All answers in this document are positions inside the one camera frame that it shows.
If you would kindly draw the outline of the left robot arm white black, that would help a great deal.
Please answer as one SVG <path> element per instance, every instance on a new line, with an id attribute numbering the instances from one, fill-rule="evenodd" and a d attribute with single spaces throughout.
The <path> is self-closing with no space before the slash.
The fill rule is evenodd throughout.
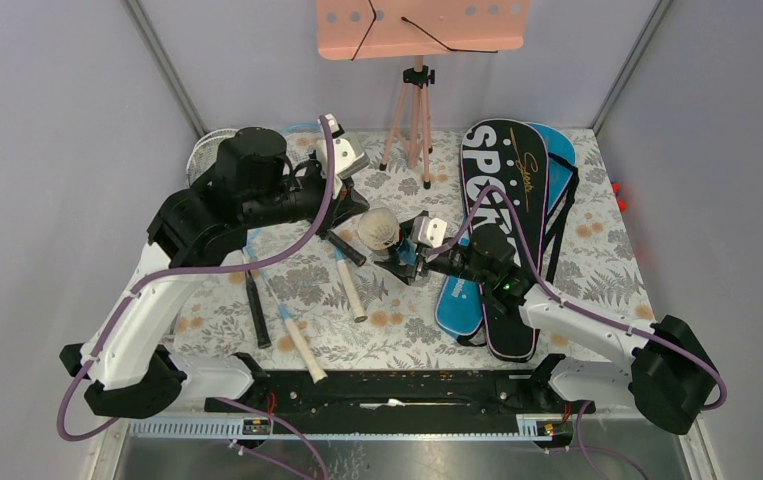
<path id="1" fill-rule="evenodd" d="M 321 130 L 311 157 L 291 166 L 279 132 L 240 129 L 219 143 L 189 187 L 164 201 L 103 328 L 60 354 L 75 381 L 88 381 L 84 398 L 95 415 L 145 419 L 179 402 L 217 397 L 245 411 L 264 404 L 268 387 L 247 355 L 182 355 L 161 340 L 209 276 L 231 272 L 227 257 L 246 246 L 251 230 L 304 221 L 315 236 L 367 210 L 352 180 L 369 162 L 358 136 L 331 117 Z"/>

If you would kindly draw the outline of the black sport racket bag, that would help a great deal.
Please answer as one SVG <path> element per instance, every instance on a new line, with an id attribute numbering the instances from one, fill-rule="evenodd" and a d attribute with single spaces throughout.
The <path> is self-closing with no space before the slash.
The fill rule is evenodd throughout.
<path id="1" fill-rule="evenodd" d="M 481 190 L 502 189 L 487 195 L 468 227 L 495 225 L 499 237 L 515 249 L 512 260 L 526 268 L 528 249 L 538 273 L 549 278 L 544 262 L 549 214 L 549 156 L 544 136 L 531 123 L 510 119 L 482 120 L 463 135 L 460 169 L 465 211 L 470 213 Z"/>

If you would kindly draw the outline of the white racket black grip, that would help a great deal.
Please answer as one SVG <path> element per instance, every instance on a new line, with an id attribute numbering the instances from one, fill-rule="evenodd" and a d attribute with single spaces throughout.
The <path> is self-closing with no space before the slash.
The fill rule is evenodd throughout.
<path id="1" fill-rule="evenodd" d="M 229 159 L 238 158 L 239 156 L 232 151 L 231 147 L 239 142 L 240 136 L 249 137 L 257 132 L 255 128 L 242 130 L 227 128 L 213 131 L 199 139 L 187 162 L 187 184 L 190 187 L 195 184 L 207 188 L 213 187 L 216 182 L 214 164 L 220 157 L 220 153 L 224 152 Z M 273 139 L 271 144 L 276 150 L 274 161 L 278 165 L 277 172 L 280 177 L 277 180 L 276 195 L 272 198 L 256 196 L 255 207 L 264 209 L 262 217 L 277 218 L 279 223 L 313 222 L 321 205 L 321 194 L 324 192 L 327 181 L 325 147 L 316 148 L 306 160 L 293 165 L 287 156 L 286 139 L 273 130 L 265 129 L 263 132 Z M 337 148 L 347 146 L 349 154 L 357 155 L 357 164 L 337 176 L 333 187 L 333 199 L 316 234 L 339 249 L 355 265 L 361 266 L 366 262 L 366 256 L 334 233 L 333 229 L 346 220 L 366 212 L 369 208 L 367 200 L 354 190 L 354 181 L 350 179 L 351 173 L 368 164 L 368 158 L 358 150 L 359 144 L 356 140 L 348 140 L 345 136 L 340 136 L 334 140 L 334 144 Z"/>

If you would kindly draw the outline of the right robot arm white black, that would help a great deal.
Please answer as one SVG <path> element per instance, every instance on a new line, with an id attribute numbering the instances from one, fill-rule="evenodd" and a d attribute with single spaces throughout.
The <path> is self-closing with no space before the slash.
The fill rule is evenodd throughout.
<path id="1" fill-rule="evenodd" d="M 397 253 L 379 261 L 405 284 L 430 272 L 472 281 L 497 319 L 557 333 L 601 355 L 600 361 L 553 357 L 548 373 L 530 386 L 532 402 L 554 412 L 567 401 L 635 407 L 653 425 L 676 435 L 689 432 L 720 375 L 700 340 L 682 319 L 616 320 L 602 308 L 539 282 L 496 225 L 482 225 L 467 244 L 434 255 L 415 242 L 415 259 Z"/>

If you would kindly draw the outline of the black shuttlecock tube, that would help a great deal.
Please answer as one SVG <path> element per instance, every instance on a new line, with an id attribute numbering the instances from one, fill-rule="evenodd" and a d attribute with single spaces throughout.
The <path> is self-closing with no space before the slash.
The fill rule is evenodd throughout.
<path id="1" fill-rule="evenodd" d="M 396 215 L 387 207 L 365 212 L 357 224 L 359 240 L 379 258 L 399 264 L 414 265 L 416 249 L 403 233 Z"/>

